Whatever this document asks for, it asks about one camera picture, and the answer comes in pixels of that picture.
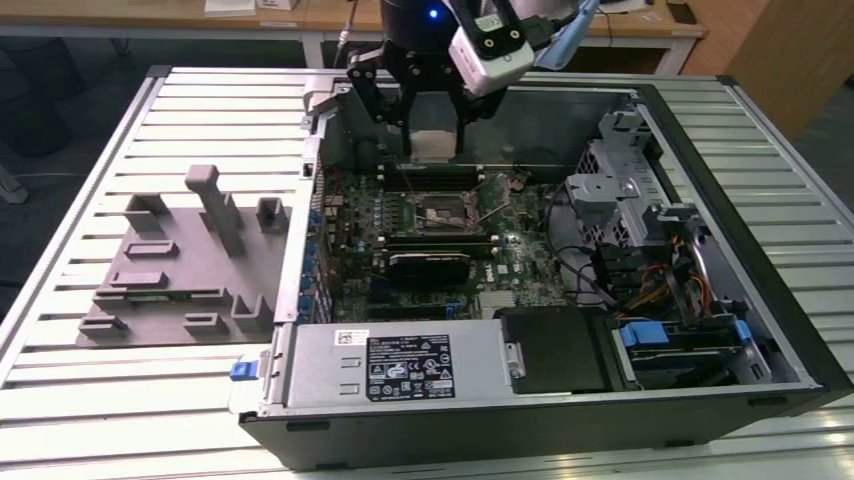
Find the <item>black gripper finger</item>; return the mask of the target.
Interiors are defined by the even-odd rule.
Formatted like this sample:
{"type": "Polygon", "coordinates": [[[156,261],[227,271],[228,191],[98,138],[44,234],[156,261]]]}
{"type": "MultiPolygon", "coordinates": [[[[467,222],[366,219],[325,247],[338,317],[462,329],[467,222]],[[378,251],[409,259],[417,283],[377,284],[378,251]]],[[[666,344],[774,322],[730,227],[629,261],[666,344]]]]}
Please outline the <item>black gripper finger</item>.
{"type": "Polygon", "coordinates": [[[467,125],[481,119],[491,119],[495,116],[505,95],[505,88],[483,97],[473,96],[462,87],[450,91],[450,99],[457,114],[457,151],[465,150],[467,125]]]}
{"type": "Polygon", "coordinates": [[[394,42],[370,52],[351,56],[347,77],[375,123],[386,123],[401,130],[403,155],[413,153],[410,138],[410,111],[414,105],[414,80],[411,67],[414,56],[394,42]],[[385,96],[378,86],[378,70],[383,66],[398,82],[395,99],[385,96]]]}

